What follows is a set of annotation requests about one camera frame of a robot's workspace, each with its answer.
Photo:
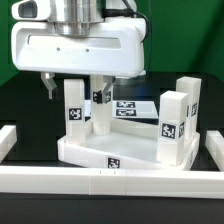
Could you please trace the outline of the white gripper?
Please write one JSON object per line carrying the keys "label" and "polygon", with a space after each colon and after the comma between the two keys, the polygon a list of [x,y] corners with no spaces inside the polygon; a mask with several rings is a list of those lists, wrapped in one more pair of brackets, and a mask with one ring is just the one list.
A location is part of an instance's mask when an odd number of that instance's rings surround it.
{"label": "white gripper", "polygon": [[105,104],[111,100],[114,76],[130,78],[143,72],[144,36],[145,21],[139,18],[108,18],[92,25],[86,37],[58,35],[48,22],[18,22],[11,33],[12,60],[19,70],[42,72],[50,100],[56,88],[54,73],[104,75],[97,103]]}

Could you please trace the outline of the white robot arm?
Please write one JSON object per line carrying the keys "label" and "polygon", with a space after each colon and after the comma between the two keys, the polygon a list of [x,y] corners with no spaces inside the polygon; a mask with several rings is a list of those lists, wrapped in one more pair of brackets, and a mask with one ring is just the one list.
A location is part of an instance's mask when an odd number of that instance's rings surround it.
{"label": "white robot arm", "polygon": [[103,104],[117,77],[144,73],[148,19],[134,0],[20,0],[11,12],[12,61],[40,72],[50,90],[56,73],[101,75],[106,86],[93,100]]}

